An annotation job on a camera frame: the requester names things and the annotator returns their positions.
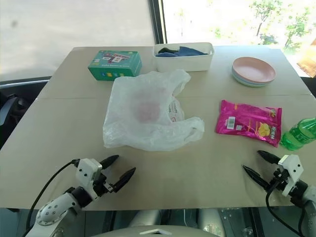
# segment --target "light blue plate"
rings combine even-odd
[[[243,85],[246,85],[246,86],[250,86],[250,87],[262,87],[262,86],[265,86],[268,83],[254,83],[254,82],[249,82],[249,81],[246,81],[244,79],[242,79],[241,77],[239,77],[235,72],[234,70],[232,69],[232,74],[234,76],[234,78],[236,79],[236,81],[238,81],[239,83],[243,84]]]

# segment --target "pink plate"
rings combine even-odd
[[[254,83],[274,80],[276,72],[270,64],[252,57],[241,57],[233,62],[234,71],[244,79]]]

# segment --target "stack of plates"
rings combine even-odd
[[[272,82],[276,72],[270,64],[251,57],[241,57],[233,62],[232,73],[241,84],[261,87]]]

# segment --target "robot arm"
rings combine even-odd
[[[76,171],[80,186],[69,188],[64,194],[45,204],[37,213],[36,221],[26,237],[62,237],[64,229],[74,222],[76,216],[92,201],[105,193],[118,192],[133,176],[136,168],[124,173],[115,184],[107,183],[101,173],[119,156],[109,157],[102,162],[81,159]]]
[[[308,219],[308,237],[316,236],[316,188],[308,186],[300,180],[303,167],[297,155],[285,155],[281,159],[265,151],[259,155],[269,163],[277,164],[273,179],[268,183],[253,169],[243,166],[246,173],[261,187],[268,191],[273,185],[282,191],[282,195],[290,196],[291,202],[305,210]]]

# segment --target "pink snack bag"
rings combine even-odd
[[[277,147],[281,139],[282,108],[256,107],[222,100],[216,132],[242,135]]]

